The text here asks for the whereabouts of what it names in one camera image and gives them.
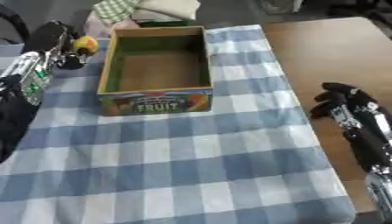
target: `folded towel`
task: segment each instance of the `folded towel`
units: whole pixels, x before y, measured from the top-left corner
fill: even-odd
[[[137,22],[171,22],[181,20],[179,18],[166,16],[154,11],[139,9],[135,10],[131,18]]]
[[[129,18],[138,8],[136,19],[153,21],[194,20],[200,3],[197,0],[104,0],[93,6],[96,16],[107,24]]]
[[[196,10],[200,7],[197,0],[143,0],[137,8],[155,11],[167,16],[184,20],[196,19]]]
[[[104,0],[93,6],[95,14],[109,23],[120,22],[128,18],[141,0]]]
[[[139,28],[139,25],[130,20],[130,18],[125,18],[123,21],[108,24],[108,22],[103,22],[102,19],[99,19],[96,13],[92,11],[84,25],[84,32],[95,38],[110,38],[110,33],[114,29],[135,28]]]

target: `blue checkered tablecloth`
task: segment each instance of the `blue checkered tablecloth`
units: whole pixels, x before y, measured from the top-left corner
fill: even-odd
[[[210,112],[100,116],[107,40],[57,71],[17,151],[0,165],[15,224],[326,224],[354,208],[258,25],[207,32]],[[0,47],[0,66],[20,46]]]

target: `green cloth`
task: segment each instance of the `green cloth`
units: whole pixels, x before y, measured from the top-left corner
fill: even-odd
[[[96,15],[109,23],[129,18],[141,0],[103,0],[93,6]]]

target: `fruit box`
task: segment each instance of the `fruit box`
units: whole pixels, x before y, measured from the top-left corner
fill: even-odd
[[[107,116],[209,110],[213,83],[203,27],[115,30],[98,96]]]

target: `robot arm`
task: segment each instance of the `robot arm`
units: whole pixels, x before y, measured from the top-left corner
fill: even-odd
[[[42,25],[29,37],[21,56],[0,75],[0,163],[35,118],[53,68],[81,68],[97,50],[94,38],[80,38],[72,27],[57,21]]]
[[[342,129],[384,223],[392,221],[392,116],[371,96],[341,83],[323,83],[312,118],[330,116]]]

